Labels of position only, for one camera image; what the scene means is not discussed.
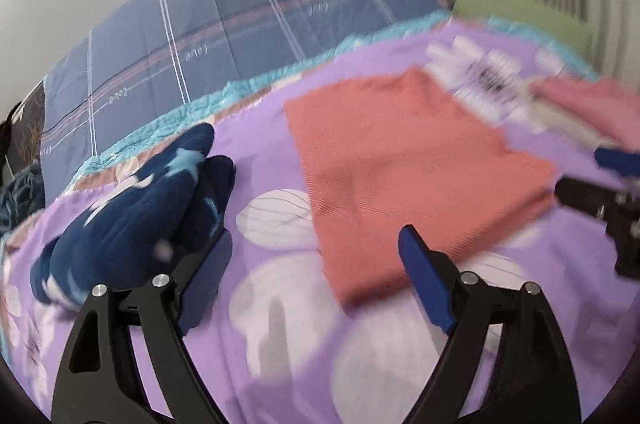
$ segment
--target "pink stripe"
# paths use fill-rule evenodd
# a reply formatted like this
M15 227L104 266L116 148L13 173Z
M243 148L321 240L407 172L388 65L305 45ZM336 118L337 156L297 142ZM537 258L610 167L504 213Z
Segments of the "pink stripe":
M315 1L315 0L288 0L286 2L283 2L280 5L280 8L282 10L292 10L292 9L295 9L300 4L307 4L311 1ZM260 9L251 10L250 12L244 12L222 23L209 25L207 28L203 30L194 32L193 34L190 34L189 36L186 36L180 39L179 41L176 41L177 50L182 50L189 44L195 44L200 41L204 41L204 39L208 38L212 34L218 33L220 31L224 31L226 28L241 25L243 23L252 22L263 16L269 16L272 13L273 13L273 10L271 9L271 6L265 6ZM92 94L92 97L94 99L94 105L97 104L97 101L100 100L102 97L104 97L105 95L109 95L113 89L122 87L122 85L132 77L137 76L143 70L146 70L147 68L151 67L156 62L159 62L160 60L163 60L169 57L170 57L169 49L163 48L162 50L158 50L156 51L156 53L149 55L149 57L138 61L131 68L124 70L123 72L111 77L110 80L107 81L107 83L105 83L103 86L100 87L98 91ZM87 101L85 101L82 105L80 105L80 107L78 108L78 110L76 110L76 112L65 115L65 117L63 117L62 121L57 126L55 126L53 129L51 129L50 131L42 135L42 143L45 144L47 142L51 142L56 135L61 134L61 131L66 126L68 126L74 120L77 120L78 118L80 118L87 109L88 109L88 105L87 105Z

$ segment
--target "folded shirt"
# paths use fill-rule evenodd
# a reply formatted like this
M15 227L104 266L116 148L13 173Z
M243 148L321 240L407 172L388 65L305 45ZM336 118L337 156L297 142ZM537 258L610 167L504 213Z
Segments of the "folded shirt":
M557 105L628 152L640 151L640 96L623 90L613 80L587 82L549 77L530 90Z
M536 80L524 81L518 86L520 99L526 101L527 110L536 125L553 128L563 132L576 142L595 150L599 147L615 148L620 144L610 137L604 136L593 126L562 107L549 102L544 96L532 91L532 83Z
M324 271L346 305L408 284L411 223L455 260L491 247L552 203L551 163L505 146L420 70L353 79L285 104Z

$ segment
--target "blue quilt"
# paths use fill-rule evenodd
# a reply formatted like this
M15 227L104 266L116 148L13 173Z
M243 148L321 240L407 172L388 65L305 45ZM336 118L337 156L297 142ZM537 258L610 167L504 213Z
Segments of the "blue quilt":
M178 106L438 9L438 0L131 0L45 79L47 201L85 160Z

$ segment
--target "metal screw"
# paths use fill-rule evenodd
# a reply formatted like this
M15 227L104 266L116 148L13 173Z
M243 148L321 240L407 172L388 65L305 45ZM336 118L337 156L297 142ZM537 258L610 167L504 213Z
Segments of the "metal screw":
M94 297L99 298L101 296L104 296L107 293L107 285L103 285L102 283L100 283L99 285L96 285L92 290L91 290L92 295L94 295Z
M155 278L153 278L151 283L154 287L164 287L165 285L167 285L167 283L169 283L169 279L169 276L167 276L166 274L158 274Z
M631 230L629 232L632 238L640 239L640 219L631 224Z
M531 294L532 296L540 294L540 292L542 291L540 285L538 285L537 283L533 283L532 281L527 281L526 283L524 283L524 290L526 290L527 294Z
M475 285L478 283L478 276L474 272L463 272L460 275L460 280L465 285Z

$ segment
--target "teal ruffled trim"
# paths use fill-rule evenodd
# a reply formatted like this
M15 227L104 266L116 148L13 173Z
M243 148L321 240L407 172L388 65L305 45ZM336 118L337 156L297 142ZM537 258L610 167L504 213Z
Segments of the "teal ruffled trim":
M324 54L302 60L291 66L270 71L248 80L228 82L224 89L194 100L189 104L177 107L169 113L162 115L162 117L155 119L153 122L133 131L133 133L124 137L124 139L114 144L104 153L89 158L82 164L80 169L78 169L69 187L75 184L82 176L97 173L102 169L123 162L141 151L153 147L177 131L188 128L194 123L231 106L244 97L274 82L300 73L301 71L309 70L330 60L336 55L353 52L360 46L379 41L387 41L389 39L400 39L425 32L436 25L448 21L450 17L451 15L448 12L439 10L423 18L397 23L396 25L389 26L367 36L350 36L336 49L324 52ZM488 26L492 30L510 36L525 38L542 46L546 46L553 50L558 57L564 61L565 65L571 68L572 71L575 71L575 73L581 74L590 80L598 79L598 75L591 67L570 48L531 26L500 20L498 18L490 18Z
M565 66L571 68L575 73L583 78L596 82L600 76L588 65L580 55L576 54L563 42L554 39L545 34L541 30L527 25L527 23L516 23L492 16L486 22L489 28L496 30L508 36L516 36L528 39L540 46L545 46L556 52L556 55L562 59Z
M173 133L188 128L192 124L239 102L274 82L301 71L309 70L331 60L336 55L353 52L360 46L388 39L403 38L429 30L435 25L448 21L449 18L450 14L448 12L438 10L423 18L397 23L367 36L349 36L337 48L328 50L316 57L301 60L290 66L263 73L248 80L228 82L222 90L171 110L169 113L133 131L133 133L124 137L104 153L89 158L78 169L71 180L70 186L75 184L82 176L96 173L101 169L123 162L141 151L155 146Z

